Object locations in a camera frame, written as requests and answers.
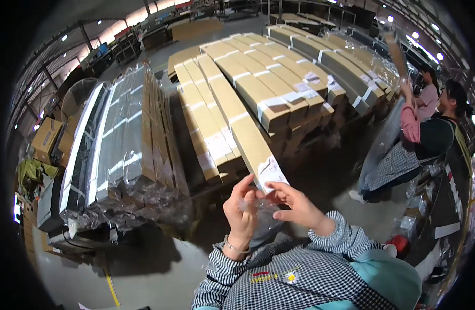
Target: yellow floor line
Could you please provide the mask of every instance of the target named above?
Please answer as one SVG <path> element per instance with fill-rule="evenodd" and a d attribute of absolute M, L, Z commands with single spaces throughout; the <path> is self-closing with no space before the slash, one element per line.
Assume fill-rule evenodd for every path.
<path fill-rule="evenodd" d="M 112 293 L 113 300 L 115 301 L 115 304 L 117 305 L 117 307 L 120 307 L 120 303 L 118 302 L 118 298 L 117 298 L 117 293 L 115 292 L 115 289 L 113 288 L 112 278 L 110 277 L 110 272 L 108 270 L 108 267 L 103 268 L 103 271 L 105 272 L 106 281 L 108 282 L 108 287 L 110 288 L 110 293 Z"/>

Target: checkered apron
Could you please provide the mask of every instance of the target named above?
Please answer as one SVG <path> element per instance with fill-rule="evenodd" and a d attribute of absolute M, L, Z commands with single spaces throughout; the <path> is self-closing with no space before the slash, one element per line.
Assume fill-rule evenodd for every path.
<path fill-rule="evenodd" d="M 446 121 L 454 133 L 454 127 Z M 377 169 L 366 176 L 366 181 L 370 191 L 389 183 L 390 181 L 400 177 L 413 169 L 423 166 L 438 156 L 419 160 L 416 158 L 414 143 L 402 138 L 382 159 Z"/>
<path fill-rule="evenodd" d="M 331 301 L 351 301 L 358 309 L 395 309 L 370 288 L 341 255 L 296 246 L 284 234 L 265 245 L 228 292 L 223 310 L 305 309 Z"/>

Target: checkered sleeve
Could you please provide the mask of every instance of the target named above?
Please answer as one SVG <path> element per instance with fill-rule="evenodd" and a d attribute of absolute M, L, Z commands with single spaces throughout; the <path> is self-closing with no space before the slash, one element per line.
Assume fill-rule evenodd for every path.
<path fill-rule="evenodd" d="M 361 227 L 348 225 L 339 212 L 330 211 L 326 216 L 335 220 L 336 229 L 325 237 L 321 237 L 310 230 L 308 232 L 312 241 L 308 245 L 310 249 L 342 254 L 352 260 L 370 249 L 382 249 L 378 242 L 368 239 Z"/>
<path fill-rule="evenodd" d="M 231 260 L 223 255 L 223 245 L 223 242 L 213 245 L 208 257 L 207 276 L 196 288 L 192 310 L 205 306 L 222 308 L 230 288 L 246 270 L 250 256 L 241 262 Z"/>

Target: concrete floor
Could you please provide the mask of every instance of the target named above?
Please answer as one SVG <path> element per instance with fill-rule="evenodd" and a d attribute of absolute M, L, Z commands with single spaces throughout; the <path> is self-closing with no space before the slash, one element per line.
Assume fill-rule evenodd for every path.
<path fill-rule="evenodd" d="M 168 57 L 177 51 L 234 33 L 261 34 L 265 21 L 266 17 L 260 16 L 228 22 L 222 31 L 176 42 L 159 51 L 143 52 L 138 61 L 148 59 L 152 69 L 160 71 L 167 68 Z M 121 71 L 113 64 L 100 79 L 112 80 Z M 170 85 L 166 74 L 162 83 Z M 384 242 L 390 236 L 394 218 L 399 217 L 405 208 L 406 185 L 394 188 L 387 201 L 376 204 L 363 205 L 348 195 L 355 186 L 375 132 L 375 128 L 355 130 L 342 137 L 340 147 L 329 151 L 325 151 L 325 143 L 318 143 L 282 166 L 290 184 L 303 191 L 323 212 L 339 210 L 349 223 L 363 227 L 371 238 Z M 297 235 L 305 234 L 299 227 L 286 228 Z M 207 212 L 193 243 L 165 237 L 155 225 L 148 225 L 139 230 L 137 246 L 118 247 L 106 253 L 113 287 L 122 309 L 145 306 L 151 309 L 188 308 L 194 289 L 205 276 L 204 267 L 211 244 L 221 241 L 228 230 L 223 212 L 217 208 Z M 65 309 L 79 309 L 78 303 L 90 309 L 115 307 L 101 268 L 78 265 L 43 252 L 39 238 L 35 250 L 42 280 L 57 304 L 62 304 Z"/>

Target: pink shirt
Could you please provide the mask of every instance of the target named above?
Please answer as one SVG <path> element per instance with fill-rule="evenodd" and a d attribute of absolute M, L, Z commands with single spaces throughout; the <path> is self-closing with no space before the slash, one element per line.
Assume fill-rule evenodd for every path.
<path fill-rule="evenodd" d="M 431 117 L 435 113 L 435 108 L 439 103 L 439 95 L 437 95 L 437 88 L 434 84 L 427 85 L 420 93 L 421 100 L 425 106 L 418 108 L 418 119 L 423 120 Z"/>

